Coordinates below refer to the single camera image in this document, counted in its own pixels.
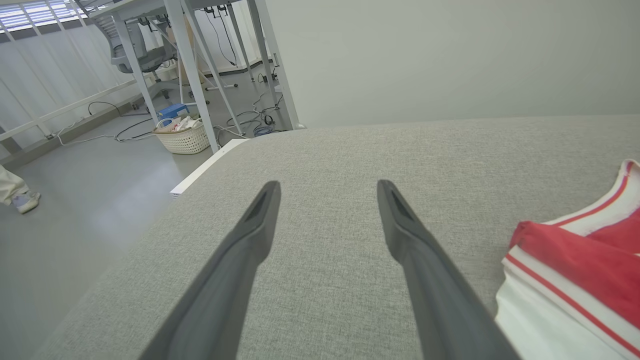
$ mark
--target baseboard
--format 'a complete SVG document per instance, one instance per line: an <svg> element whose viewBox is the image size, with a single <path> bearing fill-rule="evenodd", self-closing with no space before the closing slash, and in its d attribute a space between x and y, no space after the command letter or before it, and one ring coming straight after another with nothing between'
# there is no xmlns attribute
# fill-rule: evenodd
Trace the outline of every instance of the baseboard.
<svg viewBox="0 0 640 360"><path fill-rule="evenodd" d="M121 113L126 113L131 110L131 104L139 101L140 98L142 98L142 95L136 95L115 105L118 107L118 110L120 110ZM95 129L96 127L104 125L107 122L119 117L120 114L118 113L118 110L109 107L96 114L93 114L92 116L87 117L79 122L73 128L62 132L62 134L60 134L60 138L65 143L70 142L78 136L81 136ZM60 141L57 137L50 140L42 139L34 144L31 144L30 146L25 147L15 154L9 155L6 158L0 160L0 164L2 164L2 166L4 166L7 170L14 171L47 154L48 152L57 149L60 146Z"/></svg>

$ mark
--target gray floor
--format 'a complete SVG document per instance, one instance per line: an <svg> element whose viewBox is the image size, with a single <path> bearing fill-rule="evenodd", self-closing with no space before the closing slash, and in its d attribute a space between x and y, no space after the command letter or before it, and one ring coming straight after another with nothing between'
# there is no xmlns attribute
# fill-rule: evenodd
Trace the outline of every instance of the gray floor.
<svg viewBox="0 0 640 360"><path fill-rule="evenodd" d="M255 69L255 74L264 67ZM236 113L267 89L250 83L246 74L225 76ZM218 91L205 93L216 124L230 118ZM178 102L179 95L172 94ZM258 109L273 106L269 94ZM159 109L168 101L156 99ZM288 118L284 102L270 115L281 129ZM251 119L248 113L240 120ZM114 135L147 116L122 117L78 140ZM246 124L248 136L257 123ZM152 129L145 122L123 134L135 136ZM220 142L233 136L223 133ZM20 168L16 173L42 193L40 206L26 215L0 206L0 358L27 359L62 321L68 311L118 261L171 203L169 191L210 155L170 154L155 137L118 143L100 138L60 147Z"/></svg>

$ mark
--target desk leg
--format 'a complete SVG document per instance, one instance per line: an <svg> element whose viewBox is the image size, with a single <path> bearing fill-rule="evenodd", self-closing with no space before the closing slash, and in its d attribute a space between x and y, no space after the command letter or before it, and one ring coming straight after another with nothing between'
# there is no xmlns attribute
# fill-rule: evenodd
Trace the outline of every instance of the desk leg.
<svg viewBox="0 0 640 360"><path fill-rule="evenodd" d="M196 61L193 57L191 44L189 43L189 35L187 34L184 16L182 16L182 5L179 1L164 0L164 7L166 8L167 15L169 15L169 21L171 21L175 42L178 45L178 52L180 52L180 59L182 60L184 71L187 73L189 84L191 84L191 91L198 105L198 112L200 113L200 117L202 117L202 123L204 124L205 132L211 144L211 150L216 152L218 151L216 134L213 131L213 124L211 124L211 118L209 117L209 109L207 109L204 91L202 90L202 86L200 86L200 77L198 76Z"/></svg>
<svg viewBox="0 0 640 360"><path fill-rule="evenodd" d="M116 26L116 31L118 32L118 36L120 37L120 41L122 41L122 47L124 48L124 53L127 55L127 59L129 59L129 65L131 65L131 70L133 70L133 78L138 83L138 87L140 87L140 92L142 93L142 97L145 99L145 103L149 108L149 113L151 113L151 117L154 119L154 123L158 123L158 115L156 113L156 108L154 107L154 103L151 99L151 94L149 94L149 89L147 88L147 82L145 81L145 76L142 74L142 70L140 69L140 64L138 63L138 57L136 56L136 51L133 49L133 44L131 43L131 36L129 36L129 31L127 30L127 24L120 19L118 13L113 14L113 22Z"/></svg>
<svg viewBox="0 0 640 360"><path fill-rule="evenodd" d="M238 43L240 44L240 51L242 51L242 56L244 58L244 63L246 64L246 70L249 73L249 78L251 78L251 82L253 83L255 80L253 78L253 72L251 71L251 64L249 63L249 59L246 57L246 51L244 50L244 44L242 42L242 36L240 35L240 29L238 28L238 23L236 20L236 13L234 13L234 7L232 4L227 5L227 10L229 10L229 16L231 17L231 23L234 25L234 30L236 31L236 37L238 39Z"/></svg>
<svg viewBox="0 0 640 360"><path fill-rule="evenodd" d="M218 90L220 90L220 95L222 95L222 99L225 101L225 105L227 105L227 110L231 114L231 118L234 119L234 123L236 124L236 128L238 129L238 134L242 134L242 129L240 129L240 124L238 124L238 120L236 119L236 114L231 108L231 104L227 99L227 93L225 91L224 84L220 79L220 73L218 73L218 68L216 67L216 63L213 62L213 57L211 56L211 51L207 46L207 43L204 40L204 36L202 36L202 29L198 25L198 21L196 20L196 15L191 7L189 0L180 0L182 3L182 7L184 9L185 15L187 15L187 20L191 25L191 29L193 30L193 36L196 38L197 44L200 47L200 50L204 53L204 60L207 62L207 66L209 70L211 70L211 75L216 80L216 85L218 86Z"/></svg>
<svg viewBox="0 0 640 360"><path fill-rule="evenodd" d="M271 92L271 99L273 105L278 109L278 100L276 99L276 90L273 86L273 79L271 79L271 65L269 64L269 55L267 55L267 47L264 45L264 34L262 34L262 24L260 23L260 14L258 14L258 7L255 4L255 0L246 0L249 5L249 13L251 14L251 22L253 23L253 30L255 31L255 38L258 40L258 47L260 48L260 56L262 57L262 64L267 71L267 79L269 79L269 91Z"/></svg>

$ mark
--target white woven basket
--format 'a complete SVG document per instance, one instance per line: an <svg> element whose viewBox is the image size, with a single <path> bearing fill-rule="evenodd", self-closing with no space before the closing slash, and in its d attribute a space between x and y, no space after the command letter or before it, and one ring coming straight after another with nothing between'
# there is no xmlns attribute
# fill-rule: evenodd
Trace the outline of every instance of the white woven basket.
<svg viewBox="0 0 640 360"><path fill-rule="evenodd" d="M210 145L203 125L172 133L163 133L155 129L154 134L160 139L164 147L174 154L197 154Z"/></svg>

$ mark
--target gray upholstered bench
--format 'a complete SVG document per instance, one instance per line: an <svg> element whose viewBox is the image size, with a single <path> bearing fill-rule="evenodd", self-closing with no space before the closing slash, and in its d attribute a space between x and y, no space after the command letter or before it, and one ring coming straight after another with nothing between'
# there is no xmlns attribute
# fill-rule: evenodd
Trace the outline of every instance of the gray upholstered bench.
<svg viewBox="0 0 640 360"><path fill-rule="evenodd" d="M107 271L36 356L135 359L262 185L282 184L239 358L420 357L376 181L392 180L495 313L521 220L583 208L640 159L640 117L450 120L262 136L220 158Z"/></svg>

